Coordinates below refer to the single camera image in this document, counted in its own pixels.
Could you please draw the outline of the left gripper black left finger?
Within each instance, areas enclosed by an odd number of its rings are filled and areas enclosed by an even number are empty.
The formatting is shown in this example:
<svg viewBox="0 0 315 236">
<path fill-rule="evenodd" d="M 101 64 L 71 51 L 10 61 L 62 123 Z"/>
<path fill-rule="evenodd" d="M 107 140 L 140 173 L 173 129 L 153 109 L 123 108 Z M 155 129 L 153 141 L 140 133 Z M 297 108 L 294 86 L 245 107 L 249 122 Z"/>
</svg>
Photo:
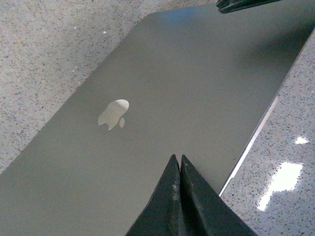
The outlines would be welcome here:
<svg viewBox="0 0 315 236">
<path fill-rule="evenodd" d="M 127 236 L 184 236 L 180 196 L 180 170 L 172 155 L 143 211 Z"/>
</svg>

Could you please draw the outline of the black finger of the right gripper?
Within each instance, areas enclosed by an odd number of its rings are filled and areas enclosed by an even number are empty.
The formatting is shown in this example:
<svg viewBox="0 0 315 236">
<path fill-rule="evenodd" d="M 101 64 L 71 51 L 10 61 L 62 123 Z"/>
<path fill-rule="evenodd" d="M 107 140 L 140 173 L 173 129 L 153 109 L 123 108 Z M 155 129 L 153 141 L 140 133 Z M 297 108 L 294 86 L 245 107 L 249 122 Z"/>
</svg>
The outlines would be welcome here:
<svg viewBox="0 0 315 236">
<path fill-rule="evenodd" d="M 264 4 L 270 4 L 279 0 L 219 0 L 216 6 L 220 13 L 226 14 Z"/>
</svg>

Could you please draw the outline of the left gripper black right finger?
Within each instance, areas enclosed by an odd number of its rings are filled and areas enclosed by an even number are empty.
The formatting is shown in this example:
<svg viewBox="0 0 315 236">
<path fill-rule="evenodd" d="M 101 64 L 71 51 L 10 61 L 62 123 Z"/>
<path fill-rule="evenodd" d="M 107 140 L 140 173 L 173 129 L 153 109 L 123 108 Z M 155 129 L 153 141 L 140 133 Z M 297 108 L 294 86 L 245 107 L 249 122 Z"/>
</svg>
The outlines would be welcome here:
<svg viewBox="0 0 315 236">
<path fill-rule="evenodd" d="M 180 191 L 187 230 L 192 236 L 257 235 L 216 193 L 183 155 Z"/>
</svg>

